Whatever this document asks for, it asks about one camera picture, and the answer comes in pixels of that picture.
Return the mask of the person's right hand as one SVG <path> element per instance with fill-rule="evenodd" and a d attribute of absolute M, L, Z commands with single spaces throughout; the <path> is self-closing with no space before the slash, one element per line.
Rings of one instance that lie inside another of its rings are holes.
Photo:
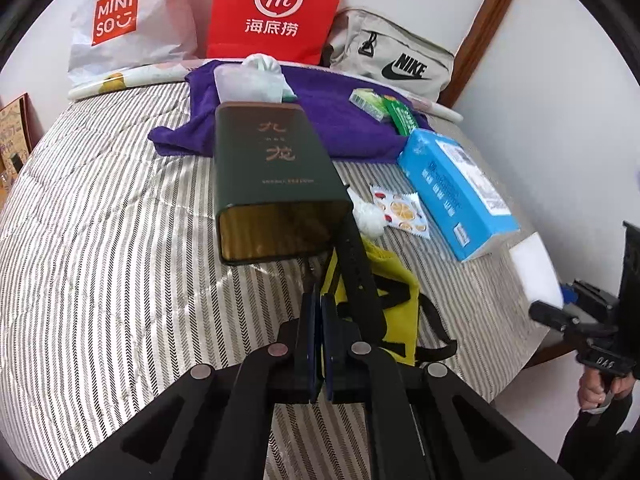
<path fill-rule="evenodd" d="M 609 393 L 615 399 L 623 399 L 632 393 L 636 380 L 634 376 L 628 375 L 624 378 L 617 377 L 612 384 L 605 388 L 601 374 L 594 368 L 586 367 L 579 379 L 577 400 L 582 410 L 594 410 L 598 408 Z"/>

